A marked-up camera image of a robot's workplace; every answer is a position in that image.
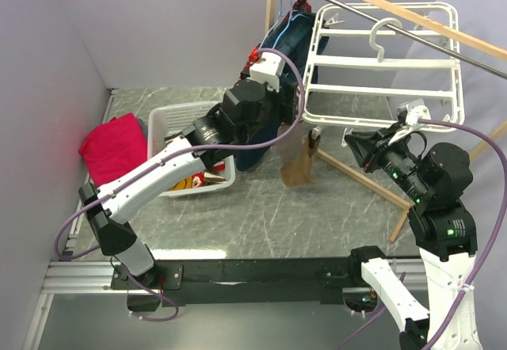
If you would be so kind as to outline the white plastic clip hanger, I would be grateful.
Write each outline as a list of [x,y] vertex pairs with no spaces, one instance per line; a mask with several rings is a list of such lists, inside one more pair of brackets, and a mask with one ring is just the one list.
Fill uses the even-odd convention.
[[[439,101],[441,105],[450,108],[450,113],[443,116],[443,121],[452,124],[463,124],[465,108],[463,99],[462,74],[460,61],[448,57],[446,59],[391,59],[386,57],[385,47],[377,42],[379,36],[395,36],[397,33],[387,26],[369,29],[336,29],[334,26],[342,23],[339,19],[343,9],[332,4],[321,7],[316,13],[311,43],[307,55],[307,65],[304,72],[305,105],[302,120],[319,126],[340,126],[351,128],[387,128],[395,122],[367,117],[349,117],[339,115],[319,115],[309,109],[309,103],[314,93],[353,94],[358,97],[397,97],[402,104],[422,99],[425,105],[428,101]],[[368,46],[375,52],[373,57],[357,57],[343,55],[324,55],[318,53],[318,44],[324,38],[357,38],[368,40]],[[313,81],[314,72],[320,69],[337,68],[345,70],[370,71],[401,71],[401,70],[444,70],[448,72],[450,86],[448,90],[430,89],[393,89],[372,86],[327,85]],[[422,131],[450,132],[452,129],[439,124],[424,125]]]

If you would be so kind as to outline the tan stocking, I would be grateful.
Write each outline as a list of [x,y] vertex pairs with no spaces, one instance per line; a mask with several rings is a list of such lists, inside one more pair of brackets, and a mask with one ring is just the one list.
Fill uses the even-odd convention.
[[280,175],[286,186],[293,188],[315,183],[311,170],[320,141],[320,137],[312,139],[311,135],[307,136],[295,160],[281,166]]

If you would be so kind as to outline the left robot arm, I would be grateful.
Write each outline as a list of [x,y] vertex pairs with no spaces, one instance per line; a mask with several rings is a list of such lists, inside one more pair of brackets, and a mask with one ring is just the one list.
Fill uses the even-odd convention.
[[97,187],[83,185],[78,194],[103,255],[115,257],[137,286],[148,288],[158,268],[147,245],[130,226],[137,211],[186,177],[210,169],[241,150],[272,146],[255,136],[274,123],[299,120],[302,86],[283,80],[278,89],[250,78],[227,89],[221,102],[183,129],[170,144],[126,175]]

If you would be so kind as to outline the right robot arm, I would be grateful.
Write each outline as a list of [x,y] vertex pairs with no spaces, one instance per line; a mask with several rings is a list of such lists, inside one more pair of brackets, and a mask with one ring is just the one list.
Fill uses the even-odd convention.
[[480,349],[467,281],[478,249],[476,225],[460,200],[473,180],[469,155],[451,143],[415,155],[411,135],[393,124],[351,132],[344,140],[364,172],[383,170],[411,199],[407,218],[425,267],[429,305],[412,296],[376,246],[352,250],[348,277],[376,292],[398,326],[402,349]]

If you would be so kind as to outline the dark blue denim garment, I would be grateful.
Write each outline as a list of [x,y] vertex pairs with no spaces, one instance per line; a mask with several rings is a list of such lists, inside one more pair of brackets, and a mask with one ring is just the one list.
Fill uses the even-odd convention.
[[[261,48],[275,48],[284,53],[296,65],[303,78],[315,18],[316,13],[299,12],[292,16],[290,24],[288,24],[288,15],[286,15],[286,18],[264,39],[261,43]],[[322,54],[328,42],[329,38],[324,38],[319,41],[319,54]],[[250,76],[250,66],[254,63],[254,54],[256,50],[257,47],[250,53],[250,57],[240,73],[240,80]],[[282,74],[290,83],[297,85],[295,75],[292,73],[289,66],[286,65],[284,67]],[[284,122],[278,119],[268,124],[266,127],[263,127],[253,138],[252,144],[263,143],[276,138],[279,126],[282,123]],[[240,172],[251,170],[261,161],[268,149],[269,147],[264,147],[261,149],[237,152],[234,156],[236,169]]]

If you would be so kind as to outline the red polka dot garment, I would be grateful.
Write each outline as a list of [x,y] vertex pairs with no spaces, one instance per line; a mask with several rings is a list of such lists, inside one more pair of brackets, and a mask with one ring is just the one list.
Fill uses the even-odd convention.
[[[297,0],[292,8],[292,12],[274,28],[262,48],[275,48],[283,52],[299,69],[302,69],[306,62],[315,14],[307,0]],[[242,74],[247,74],[250,66],[259,59],[258,45],[249,54]]]

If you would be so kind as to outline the black base beam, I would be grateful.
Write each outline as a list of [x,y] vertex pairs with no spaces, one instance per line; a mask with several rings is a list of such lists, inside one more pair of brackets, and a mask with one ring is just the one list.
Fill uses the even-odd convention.
[[367,287],[348,257],[160,260],[143,284],[179,306],[249,302],[342,304]]

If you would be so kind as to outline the pink folded cloth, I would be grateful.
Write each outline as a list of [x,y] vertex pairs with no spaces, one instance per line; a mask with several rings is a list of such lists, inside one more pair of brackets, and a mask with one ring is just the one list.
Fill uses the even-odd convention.
[[96,186],[108,184],[147,160],[147,137],[138,119],[128,113],[95,127],[78,153]]

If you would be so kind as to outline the wooden clothes rack frame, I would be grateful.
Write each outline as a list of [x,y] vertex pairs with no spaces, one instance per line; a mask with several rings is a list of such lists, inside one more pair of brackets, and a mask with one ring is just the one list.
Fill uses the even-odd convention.
[[[359,15],[365,19],[375,22],[375,26],[387,26],[393,32],[396,32],[402,36],[408,37],[411,40],[414,40],[420,44],[425,45],[428,48],[432,48],[435,51],[444,53],[458,61],[468,63],[474,67],[477,67],[481,70],[484,70],[487,73],[495,75],[499,78],[505,79],[506,73],[501,72],[493,67],[489,67],[484,63],[480,63],[472,58],[466,57],[465,55],[461,55],[456,50],[447,49],[440,45],[434,44],[426,39],[422,38],[415,34],[415,32],[408,31],[406,29],[401,28],[396,25],[395,22],[397,19],[403,18],[418,26],[422,26],[429,30],[430,32],[439,34],[440,36],[446,37],[450,40],[454,40],[460,44],[466,45],[468,47],[474,48],[481,53],[484,53],[489,56],[493,56],[496,59],[506,60],[506,50],[504,48],[500,48],[492,43],[489,43],[485,40],[481,40],[478,37],[472,36],[465,32],[461,32],[458,29],[451,28],[441,23],[438,23],[425,15],[417,14],[407,8],[400,6],[399,4],[389,2],[387,0],[361,0],[362,6],[374,6],[377,9],[386,11],[394,15],[391,19],[378,20],[366,13],[361,12],[356,7],[351,4],[347,4],[344,2],[339,2],[337,0],[324,0],[336,7],[339,7],[343,10],[348,10],[351,13]],[[268,24],[274,21],[274,12],[273,12],[273,0],[267,0],[266,2],[266,18],[265,22]]]

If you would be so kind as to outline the aluminium rail frame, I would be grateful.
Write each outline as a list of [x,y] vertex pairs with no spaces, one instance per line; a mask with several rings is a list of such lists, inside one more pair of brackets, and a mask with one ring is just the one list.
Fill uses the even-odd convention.
[[[102,124],[105,123],[110,117],[112,104],[115,101],[118,92],[119,90],[117,88],[110,89],[109,99],[105,108],[104,115],[101,120]],[[71,255],[74,253],[74,248],[78,240],[78,234],[82,226],[82,220],[83,217],[76,218],[69,226],[68,230],[65,231],[65,234],[67,236],[64,237],[65,239],[64,242],[65,246],[63,247],[64,255]],[[21,347],[22,350],[33,350],[39,348],[40,340],[44,332],[44,327],[48,319],[53,298],[54,298],[53,294],[40,293],[40,296],[36,304],[35,312],[32,316],[32,320],[30,322],[28,332],[25,337],[25,341]]]

